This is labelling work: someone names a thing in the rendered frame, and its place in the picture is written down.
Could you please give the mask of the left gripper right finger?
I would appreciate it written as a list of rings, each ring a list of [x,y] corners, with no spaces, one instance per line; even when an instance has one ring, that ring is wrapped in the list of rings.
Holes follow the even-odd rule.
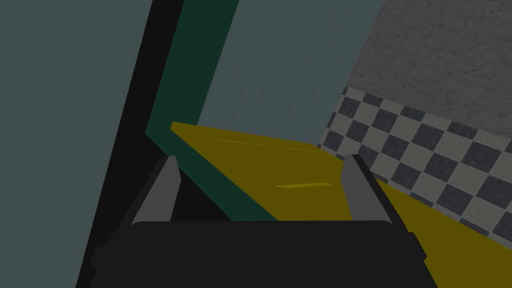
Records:
[[[340,183],[353,221],[381,221],[405,230],[398,211],[359,154],[347,154]]]

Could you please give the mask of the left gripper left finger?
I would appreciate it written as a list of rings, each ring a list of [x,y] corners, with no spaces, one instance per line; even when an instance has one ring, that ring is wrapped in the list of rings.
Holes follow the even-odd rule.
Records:
[[[169,222],[172,218],[181,175],[177,159],[168,156],[153,181],[130,225],[141,222]]]

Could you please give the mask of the yellow cupboard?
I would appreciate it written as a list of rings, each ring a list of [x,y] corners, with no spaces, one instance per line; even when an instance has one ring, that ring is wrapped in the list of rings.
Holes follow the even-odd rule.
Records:
[[[181,169],[232,220],[340,221],[342,160],[316,146],[180,122]],[[381,182],[425,252],[438,288],[512,288],[512,250]]]

